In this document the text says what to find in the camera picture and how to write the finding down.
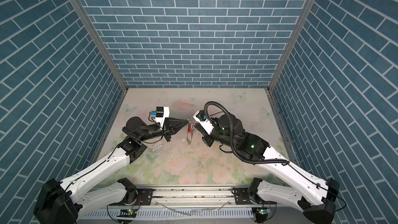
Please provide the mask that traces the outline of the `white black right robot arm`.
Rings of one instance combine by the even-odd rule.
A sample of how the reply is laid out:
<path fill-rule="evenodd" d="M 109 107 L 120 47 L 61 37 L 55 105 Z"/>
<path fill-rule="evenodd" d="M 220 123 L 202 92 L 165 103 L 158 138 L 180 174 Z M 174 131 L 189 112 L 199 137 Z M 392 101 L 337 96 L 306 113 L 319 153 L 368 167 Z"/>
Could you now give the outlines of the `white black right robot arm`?
<path fill-rule="evenodd" d="M 301 211 L 314 224 L 333 221 L 340 187 L 336 180 L 316 177 L 289 161 L 267 141 L 246 132 L 234 115 L 231 116 L 232 127 L 227 115 L 207 119 L 204 111 L 198 111 L 193 118 L 197 121 L 194 126 L 207 146 L 218 142 L 234 148 L 240 157 L 286 183 L 286 186 L 280 186 L 254 178 L 248 188 L 252 202 L 271 201 L 290 206 Z"/>

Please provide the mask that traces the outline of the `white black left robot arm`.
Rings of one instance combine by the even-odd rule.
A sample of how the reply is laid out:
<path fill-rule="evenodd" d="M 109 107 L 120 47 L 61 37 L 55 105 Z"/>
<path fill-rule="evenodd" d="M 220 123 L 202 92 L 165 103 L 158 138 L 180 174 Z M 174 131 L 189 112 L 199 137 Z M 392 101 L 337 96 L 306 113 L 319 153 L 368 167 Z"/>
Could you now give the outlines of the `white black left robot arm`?
<path fill-rule="evenodd" d="M 113 203 L 137 202 L 137 187 L 127 178 L 111 186 L 93 190 L 114 172 L 132 164 L 147 149 L 146 140 L 166 138 L 178 133 L 188 120 L 163 117 L 147 125 L 132 117 L 123 127 L 126 138 L 103 159 L 60 181 L 48 180 L 41 188 L 33 214 L 41 224 L 75 224 L 78 219 Z"/>

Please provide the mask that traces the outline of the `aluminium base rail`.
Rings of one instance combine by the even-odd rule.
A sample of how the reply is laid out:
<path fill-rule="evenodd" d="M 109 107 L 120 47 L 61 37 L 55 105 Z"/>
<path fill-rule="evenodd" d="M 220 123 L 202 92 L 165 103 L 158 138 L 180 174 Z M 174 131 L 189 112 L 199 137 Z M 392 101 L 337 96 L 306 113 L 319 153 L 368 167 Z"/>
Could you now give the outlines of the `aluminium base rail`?
<path fill-rule="evenodd" d="M 273 206 L 275 203 L 255 203 L 249 199 L 248 185 L 185 185 L 138 186 L 144 206 L 221 207 Z"/>

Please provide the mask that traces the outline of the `aluminium corner post left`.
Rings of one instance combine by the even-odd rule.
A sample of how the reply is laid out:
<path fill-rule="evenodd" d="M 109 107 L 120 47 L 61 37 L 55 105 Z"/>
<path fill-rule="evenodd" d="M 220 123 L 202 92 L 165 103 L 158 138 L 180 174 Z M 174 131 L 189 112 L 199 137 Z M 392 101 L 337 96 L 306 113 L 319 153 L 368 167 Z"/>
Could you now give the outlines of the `aluminium corner post left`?
<path fill-rule="evenodd" d="M 109 52 L 107 51 L 104 43 L 102 42 L 101 38 L 99 37 L 92 21 L 90 20 L 88 14 L 86 13 L 82 3 L 80 0 L 69 0 L 72 8 L 78 15 L 80 21 L 82 22 L 83 26 L 85 27 L 86 31 L 88 32 L 89 36 L 91 37 L 92 41 L 94 42 L 96 48 L 100 52 L 103 60 L 108 65 L 110 71 L 114 75 L 116 81 L 118 82 L 120 88 L 122 89 L 123 93 L 126 93 L 128 90 L 127 85 L 125 84 L 124 80 L 122 79 L 118 69 L 116 68 L 112 58 L 110 57 Z"/>

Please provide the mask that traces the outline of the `aluminium corner post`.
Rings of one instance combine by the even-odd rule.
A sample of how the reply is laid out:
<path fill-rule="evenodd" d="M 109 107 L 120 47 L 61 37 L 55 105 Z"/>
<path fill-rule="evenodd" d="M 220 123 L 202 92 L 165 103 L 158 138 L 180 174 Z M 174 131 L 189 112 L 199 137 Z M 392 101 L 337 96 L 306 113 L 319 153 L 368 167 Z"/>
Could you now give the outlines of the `aluminium corner post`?
<path fill-rule="evenodd" d="M 303 9 L 297 19 L 297 23 L 295 24 L 295 27 L 289 37 L 289 41 L 285 47 L 284 53 L 282 54 L 282 56 L 279 60 L 279 63 L 276 66 L 275 73 L 272 76 L 272 79 L 268 85 L 269 92 L 272 92 L 275 89 L 276 84 L 279 80 L 279 77 L 282 74 L 282 71 L 289 59 L 289 56 L 293 50 L 293 47 L 298 39 L 298 36 L 299 36 L 314 4 L 315 4 L 315 0 L 306 0 L 305 1 L 305 4 L 303 5 Z"/>
<path fill-rule="evenodd" d="M 91 37 L 92 41 L 94 42 L 96 48 L 100 52 L 103 60 L 108 65 L 110 71 L 114 75 L 116 81 L 118 82 L 120 88 L 122 89 L 123 93 L 126 93 L 128 90 L 127 85 L 125 84 L 124 80 L 122 79 L 118 69 L 116 68 L 112 58 L 110 57 L 109 52 L 107 51 L 104 43 L 102 42 L 101 38 L 99 37 L 92 21 L 90 20 L 88 14 L 86 13 L 82 3 L 80 0 L 69 0 L 72 8 L 78 15 L 80 21 L 82 22 L 83 26 L 85 27 L 86 31 L 88 32 L 89 36 Z"/>

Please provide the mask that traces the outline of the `aluminium corner post right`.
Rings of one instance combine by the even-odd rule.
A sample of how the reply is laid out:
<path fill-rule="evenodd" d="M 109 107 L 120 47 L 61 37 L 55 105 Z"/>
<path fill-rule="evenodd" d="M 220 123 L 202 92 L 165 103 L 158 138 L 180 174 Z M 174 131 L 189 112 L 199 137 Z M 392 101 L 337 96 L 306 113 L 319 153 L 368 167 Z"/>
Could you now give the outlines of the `aluminium corner post right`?
<path fill-rule="evenodd" d="M 276 84 L 279 80 L 279 77 L 282 74 L 282 71 L 289 59 L 289 56 L 293 50 L 293 47 L 298 39 L 298 36 L 299 36 L 314 4 L 315 4 L 315 0 L 306 0 L 305 1 L 305 4 L 303 5 L 303 9 L 297 19 L 297 23 L 295 24 L 295 27 L 289 37 L 289 41 L 285 47 L 284 53 L 282 54 L 282 56 L 279 60 L 279 63 L 276 66 L 275 73 L 272 76 L 272 79 L 268 85 L 269 92 L 272 92 L 275 89 Z"/>

